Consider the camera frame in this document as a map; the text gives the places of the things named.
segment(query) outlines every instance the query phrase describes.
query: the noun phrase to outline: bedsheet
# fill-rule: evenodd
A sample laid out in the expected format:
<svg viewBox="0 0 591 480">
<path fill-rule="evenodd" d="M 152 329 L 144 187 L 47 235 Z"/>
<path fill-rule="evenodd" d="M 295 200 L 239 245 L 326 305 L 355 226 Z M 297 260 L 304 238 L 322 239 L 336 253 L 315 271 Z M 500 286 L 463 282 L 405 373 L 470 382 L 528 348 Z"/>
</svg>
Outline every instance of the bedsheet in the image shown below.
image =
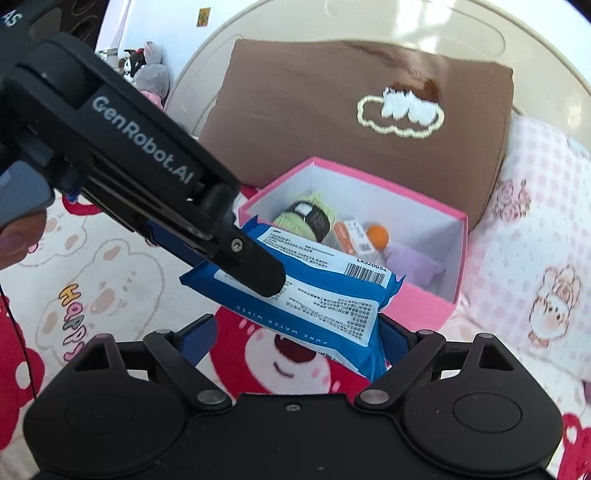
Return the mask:
<svg viewBox="0 0 591 480">
<path fill-rule="evenodd" d="M 235 207 L 244 200 L 239 197 Z M 158 328 L 179 329 L 204 313 L 217 311 L 216 303 L 181 286 L 178 277 L 186 270 L 186 264 L 128 232 L 83 199 L 73 205 L 58 198 L 48 211 L 39 244 L 22 263 L 0 273 L 27 344 L 37 389 L 47 385 L 99 332 L 112 333 L 117 340 L 136 340 Z M 474 298 L 462 295 L 441 329 L 448 339 L 471 341 L 476 333 L 488 330 L 489 318 L 479 318 L 481 305 L 471 303 Z M 274 333 L 237 314 L 221 310 L 217 317 L 221 341 L 199 368 L 233 397 L 241 391 L 354 395 L 365 385 L 364 379 L 323 356 L 301 361 L 296 358 L 298 352 L 280 338 L 275 341 Z M 551 355 L 539 355 L 529 343 L 514 342 L 510 328 L 496 333 L 563 413 L 563 441 L 549 471 L 559 480 L 588 476 L 591 391 L 580 375 L 582 370 L 569 368 L 564 356 L 557 362 Z M 288 374 L 279 373 L 275 365 Z M 22 418 L 31 403 L 30 381 L 3 306 L 0 379 L 0 478 L 26 479 L 37 470 L 22 438 Z"/>
</svg>

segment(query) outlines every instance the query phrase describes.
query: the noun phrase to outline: open box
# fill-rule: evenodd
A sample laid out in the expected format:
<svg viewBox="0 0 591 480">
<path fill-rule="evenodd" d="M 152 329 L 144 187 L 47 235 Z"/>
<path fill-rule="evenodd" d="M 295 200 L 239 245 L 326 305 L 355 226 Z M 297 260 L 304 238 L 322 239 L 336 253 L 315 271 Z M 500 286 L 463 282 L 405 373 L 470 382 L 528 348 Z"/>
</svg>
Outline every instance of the open box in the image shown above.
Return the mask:
<svg viewBox="0 0 591 480">
<path fill-rule="evenodd" d="M 299 197 L 320 193 L 336 218 L 378 223 L 390 240 L 439 261 L 445 272 L 429 291 L 405 282 L 384 313 L 409 330 L 439 330 L 460 293 L 468 223 L 465 213 L 390 181 L 321 158 L 309 158 L 238 209 L 243 226 L 253 216 L 272 223 Z"/>
</svg>

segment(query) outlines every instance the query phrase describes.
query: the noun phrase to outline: pink checkered fabric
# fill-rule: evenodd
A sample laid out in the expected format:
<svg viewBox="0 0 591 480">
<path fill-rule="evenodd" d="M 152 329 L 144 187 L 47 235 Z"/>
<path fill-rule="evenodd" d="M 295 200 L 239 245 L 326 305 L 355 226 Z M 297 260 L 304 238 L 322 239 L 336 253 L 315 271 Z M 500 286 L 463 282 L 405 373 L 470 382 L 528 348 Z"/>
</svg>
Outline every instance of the pink checkered fabric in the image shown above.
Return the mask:
<svg viewBox="0 0 591 480">
<path fill-rule="evenodd" d="M 483 329 L 591 380 L 591 155 L 517 117 L 481 222 L 463 293 Z"/>
</svg>

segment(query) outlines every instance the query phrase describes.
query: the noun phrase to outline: cable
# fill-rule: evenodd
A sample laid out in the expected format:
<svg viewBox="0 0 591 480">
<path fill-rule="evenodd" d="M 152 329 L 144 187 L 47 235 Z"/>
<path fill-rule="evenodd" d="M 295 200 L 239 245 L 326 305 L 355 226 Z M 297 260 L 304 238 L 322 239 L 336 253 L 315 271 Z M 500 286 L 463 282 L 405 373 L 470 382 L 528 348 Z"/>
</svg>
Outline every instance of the cable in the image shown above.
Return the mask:
<svg viewBox="0 0 591 480">
<path fill-rule="evenodd" d="M 0 297 L 2 298 L 2 303 L 8 312 L 8 316 L 10 317 L 10 321 L 12 322 L 12 328 L 14 329 L 14 333 L 17 334 L 18 342 L 21 344 L 22 354 L 25 356 L 25 363 L 27 364 L 27 369 L 29 370 L 29 381 L 31 385 L 31 393 L 33 394 L 33 400 L 37 399 L 37 390 L 35 389 L 35 382 L 33 381 L 33 369 L 31 368 L 31 361 L 29 359 L 29 355 L 27 353 L 27 347 L 25 345 L 24 334 L 21 334 L 17 325 L 17 321 L 14 319 L 12 315 L 12 311 L 8 305 L 8 299 L 4 294 L 4 290 L 2 289 L 2 284 L 0 284 Z"/>
</svg>

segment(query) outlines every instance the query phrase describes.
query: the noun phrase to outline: stuffed animal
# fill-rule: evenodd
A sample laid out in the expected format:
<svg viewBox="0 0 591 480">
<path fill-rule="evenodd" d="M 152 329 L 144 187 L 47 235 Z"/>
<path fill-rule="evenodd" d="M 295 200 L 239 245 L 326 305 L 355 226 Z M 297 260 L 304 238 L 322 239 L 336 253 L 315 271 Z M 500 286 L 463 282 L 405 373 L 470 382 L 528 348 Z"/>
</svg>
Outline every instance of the stuffed animal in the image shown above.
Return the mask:
<svg viewBox="0 0 591 480">
<path fill-rule="evenodd" d="M 145 43 L 144 57 L 146 65 L 135 74 L 135 87 L 150 102 L 163 110 L 162 101 L 168 95 L 170 87 L 168 68 L 162 65 L 162 52 L 153 42 Z"/>
<path fill-rule="evenodd" d="M 127 80 L 129 83 L 132 83 L 134 81 L 135 74 L 138 73 L 141 67 L 146 65 L 144 49 L 126 49 L 125 51 L 129 54 L 129 57 L 120 59 L 118 66 L 123 68 L 124 79 Z"/>
</svg>

